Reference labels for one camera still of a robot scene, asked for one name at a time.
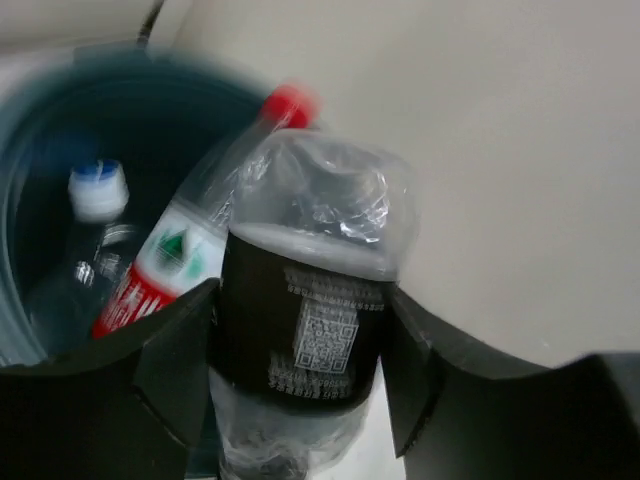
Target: bottle cap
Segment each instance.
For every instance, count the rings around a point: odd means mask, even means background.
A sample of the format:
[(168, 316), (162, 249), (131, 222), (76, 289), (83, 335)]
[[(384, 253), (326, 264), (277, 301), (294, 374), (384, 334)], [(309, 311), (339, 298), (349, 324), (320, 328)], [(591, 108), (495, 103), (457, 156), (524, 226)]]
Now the bottle cap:
[(318, 103), (303, 87), (284, 84), (269, 95), (260, 113), (276, 122), (278, 128), (307, 128), (318, 113)]
[(69, 197), (78, 220), (115, 220), (129, 201), (122, 166), (114, 160), (98, 160), (73, 168), (69, 177)]

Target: red label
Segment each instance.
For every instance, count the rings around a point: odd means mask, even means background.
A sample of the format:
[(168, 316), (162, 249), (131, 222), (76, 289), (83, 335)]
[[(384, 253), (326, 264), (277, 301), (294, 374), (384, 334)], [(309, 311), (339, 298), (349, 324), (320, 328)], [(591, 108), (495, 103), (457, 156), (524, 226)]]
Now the red label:
[(178, 295), (163, 290), (141, 273), (135, 262), (93, 325), (91, 334), (93, 338), (103, 337), (160, 310), (176, 298)]

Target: white wall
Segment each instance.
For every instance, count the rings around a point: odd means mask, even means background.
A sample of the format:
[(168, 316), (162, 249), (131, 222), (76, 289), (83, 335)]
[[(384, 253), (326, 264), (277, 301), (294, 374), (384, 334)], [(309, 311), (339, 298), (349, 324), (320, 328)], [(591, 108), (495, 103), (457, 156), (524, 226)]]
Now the white wall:
[(524, 358), (640, 348), (640, 3), (201, 0), (178, 46), (298, 77), (409, 160), (402, 285)]
[(0, 48), (132, 38), (153, 3), (154, 0), (0, 0)]

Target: qr code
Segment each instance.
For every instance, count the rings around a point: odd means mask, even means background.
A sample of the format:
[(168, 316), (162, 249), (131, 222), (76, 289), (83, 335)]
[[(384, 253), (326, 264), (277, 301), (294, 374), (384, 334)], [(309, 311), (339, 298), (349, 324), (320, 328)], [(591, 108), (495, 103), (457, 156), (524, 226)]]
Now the qr code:
[(305, 299), (296, 335), (296, 367), (341, 374), (358, 332), (358, 311)]

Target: water bottle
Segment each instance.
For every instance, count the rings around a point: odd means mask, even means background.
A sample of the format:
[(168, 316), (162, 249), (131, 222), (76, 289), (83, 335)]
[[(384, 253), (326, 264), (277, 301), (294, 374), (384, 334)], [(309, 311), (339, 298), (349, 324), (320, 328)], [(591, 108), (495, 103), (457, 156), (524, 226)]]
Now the water bottle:
[(299, 472), (346, 450), (417, 221), (408, 166), (387, 152), (283, 130), (250, 156), (211, 337), (222, 471)]
[(31, 324), (48, 355), (86, 343), (93, 321), (133, 262), (144, 237), (124, 221), (129, 200), (118, 162), (74, 168), (74, 213), (63, 262), (30, 292)]
[(281, 86), (230, 147), (216, 147), (198, 163), (96, 321), (94, 338), (155, 312), (209, 277), (220, 276), (238, 168), (274, 130), (306, 128), (314, 114), (309, 94)]

